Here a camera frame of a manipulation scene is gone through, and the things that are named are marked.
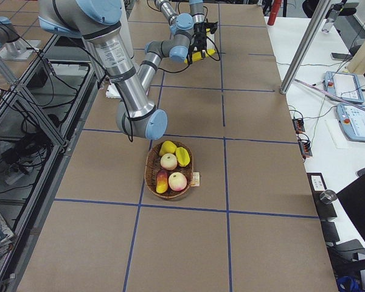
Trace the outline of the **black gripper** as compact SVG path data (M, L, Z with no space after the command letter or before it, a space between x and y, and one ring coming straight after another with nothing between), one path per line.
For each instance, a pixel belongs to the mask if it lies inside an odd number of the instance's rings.
M207 35L205 22L195 23L193 31L193 46L200 50L201 58L206 58Z

